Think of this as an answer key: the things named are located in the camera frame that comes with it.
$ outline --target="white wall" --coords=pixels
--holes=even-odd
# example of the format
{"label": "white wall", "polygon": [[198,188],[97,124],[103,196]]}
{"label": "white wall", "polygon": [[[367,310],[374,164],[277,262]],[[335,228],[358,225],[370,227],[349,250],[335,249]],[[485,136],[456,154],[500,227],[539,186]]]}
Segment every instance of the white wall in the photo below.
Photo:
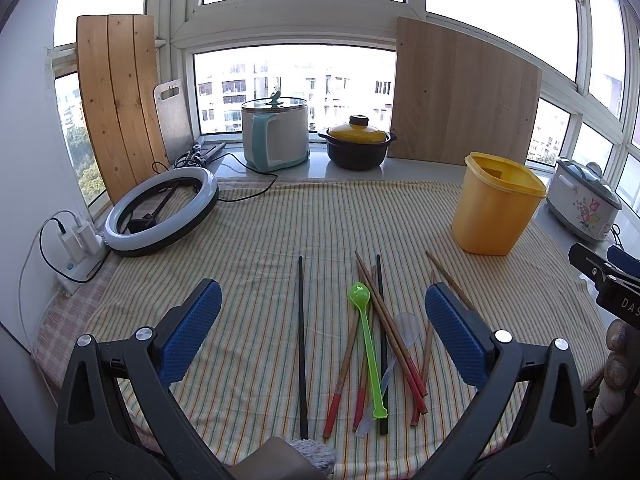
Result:
{"label": "white wall", "polygon": [[[57,0],[20,0],[0,32],[0,320],[21,341],[17,285],[40,224],[57,210],[86,215],[56,107],[49,53]],[[62,257],[54,224],[45,250]],[[53,272],[36,248],[26,268],[22,304],[35,341],[54,292]],[[55,406],[27,354],[0,331],[0,395],[36,450],[53,465]]]}

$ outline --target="floral pattern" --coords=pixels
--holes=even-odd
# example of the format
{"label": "floral pattern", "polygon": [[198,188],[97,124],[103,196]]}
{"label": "floral pattern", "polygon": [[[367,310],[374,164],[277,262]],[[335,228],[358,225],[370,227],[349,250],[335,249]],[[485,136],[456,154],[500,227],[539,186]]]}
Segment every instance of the floral pattern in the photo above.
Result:
{"label": "floral pattern", "polygon": [[593,231],[596,224],[600,221],[600,215],[596,214],[596,211],[600,207],[600,202],[592,198],[591,203],[588,203],[587,199],[583,198],[582,200],[576,200],[574,205],[578,210],[577,218],[582,228],[585,231]]}

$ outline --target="power strip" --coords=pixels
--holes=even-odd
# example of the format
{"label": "power strip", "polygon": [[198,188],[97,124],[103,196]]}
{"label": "power strip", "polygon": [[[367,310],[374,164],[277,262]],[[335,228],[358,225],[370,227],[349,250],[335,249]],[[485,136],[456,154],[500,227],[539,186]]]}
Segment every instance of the power strip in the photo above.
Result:
{"label": "power strip", "polygon": [[[79,264],[73,263],[71,260],[66,264],[65,269],[62,270],[67,276],[73,278],[74,280],[82,281],[86,280],[92,272],[94,272],[95,267],[97,267],[100,262],[104,259],[107,254],[107,247],[103,243],[100,250],[95,254],[87,254]],[[72,282],[71,280],[66,279],[64,276],[60,276],[56,273],[56,277],[60,282],[60,288],[62,292],[69,298],[71,297],[76,290],[82,285],[82,283]]]}

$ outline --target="chopstick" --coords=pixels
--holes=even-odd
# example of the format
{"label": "chopstick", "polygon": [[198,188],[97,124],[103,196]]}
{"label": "chopstick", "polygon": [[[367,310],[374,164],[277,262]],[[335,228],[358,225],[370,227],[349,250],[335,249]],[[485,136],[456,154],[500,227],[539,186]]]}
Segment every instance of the chopstick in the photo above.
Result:
{"label": "chopstick", "polygon": [[340,372],[338,373],[338,381],[335,383],[334,396],[331,399],[331,404],[326,412],[326,422],[324,424],[324,431],[322,432],[323,438],[329,438],[334,431],[335,419],[338,416],[338,407],[340,406],[340,398],[342,397],[342,390],[344,388],[344,381],[347,378],[349,372],[349,363],[351,362],[351,354],[353,354],[353,345],[356,342],[356,336],[358,335],[358,325],[360,324],[360,314],[357,310],[352,308],[355,312],[355,317],[351,321],[351,327],[349,329],[349,339],[347,341],[347,348],[344,351],[342,358],[342,364],[340,365]]}
{"label": "chopstick", "polygon": [[[436,273],[431,269],[431,285],[436,282]],[[431,321],[427,320],[427,341],[424,345],[424,361],[422,362],[422,369],[420,370],[420,376],[424,381],[424,384],[428,384],[429,379],[429,365],[431,364],[431,345],[433,343],[433,325]],[[414,414],[411,417],[411,426],[417,426],[418,420],[420,420],[420,412],[418,406],[414,406]]]}
{"label": "chopstick", "polygon": [[[383,293],[382,288],[382,261],[380,260],[380,255],[376,254],[376,268],[378,270],[378,292],[380,293],[380,298],[385,299],[385,295]],[[383,377],[386,372],[386,332],[385,327],[380,323],[380,377]],[[382,396],[382,405],[385,408],[389,406],[389,390],[385,391],[385,394]],[[388,416],[380,419],[380,425],[378,427],[380,435],[386,435],[389,433],[389,418]]]}
{"label": "chopstick", "polygon": [[389,344],[391,345],[391,348],[398,358],[398,363],[402,368],[402,373],[404,373],[406,382],[409,385],[409,389],[411,390],[412,394],[414,394],[415,402],[418,404],[420,412],[426,413],[427,407],[424,404],[424,400],[422,400],[423,395],[426,395],[426,389],[424,387],[424,384],[422,384],[422,381],[420,380],[418,370],[415,369],[415,364],[412,361],[411,356],[406,349],[406,346],[404,346],[404,342],[402,342],[402,338],[398,333],[398,329],[396,328],[395,323],[392,319],[391,322],[389,321],[390,316],[386,311],[385,304],[382,301],[382,298],[380,298],[380,294],[378,293],[378,291],[375,289],[375,287],[372,286],[373,280],[365,269],[358,251],[356,251],[355,254],[358,266],[362,270],[365,285],[367,285],[369,290],[373,293],[371,299],[376,309],[376,313],[380,318],[380,323],[382,323],[385,327],[386,337],[388,338]]}
{"label": "chopstick", "polygon": [[305,368],[305,312],[302,256],[298,258],[298,403],[300,405],[300,439],[309,440],[309,423],[306,412]]}
{"label": "chopstick", "polygon": [[451,277],[451,275],[440,264],[440,262],[436,259],[436,257],[433,256],[433,254],[431,254],[427,249],[425,249],[424,251],[427,253],[427,257],[431,260],[431,263],[433,263],[433,265],[436,266],[440,274],[442,274],[445,280],[447,280],[447,283],[449,284],[449,286],[458,295],[458,297],[460,298],[460,301],[462,301],[462,303],[464,303],[469,310],[479,315],[480,313],[476,309],[476,306],[473,303],[471,303],[471,300],[466,296],[466,294],[462,291],[460,286],[455,282],[455,280]]}
{"label": "chopstick", "polygon": [[[371,273],[375,272],[376,267],[371,268]],[[358,279],[363,280],[363,273],[358,269]],[[372,307],[369,301],[369,312],[367,313],[367,319],[371,320]],[[360,364],[360,383],[358,384],[358,395],[356,397],[356,412],[353,415],[353,431],[358,429],[358,424],[362,420],[364,413],[364,404],[367,401],[367,383],[369,383],[368,372],[369,363],[367,362],[367,354],[362,356],[362,363]]]}

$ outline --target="wooden cutting board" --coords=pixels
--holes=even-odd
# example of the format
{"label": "wooden cutting board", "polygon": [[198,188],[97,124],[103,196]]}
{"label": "wooden cutting board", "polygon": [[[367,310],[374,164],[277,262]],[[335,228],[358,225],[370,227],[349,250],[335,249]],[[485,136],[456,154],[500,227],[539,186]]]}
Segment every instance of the wooden cutting board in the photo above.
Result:
{"label": "wooden cutting board", "polygon": [[464,164],[470,152],[527,158],[542,71],[497,46],[398,18],[388,156]]}
{"label": "wooden cutting board", "polygon": [[153,91],[152,16],[78,17],[78,79],[87,131],[113,203],[168,165]]}

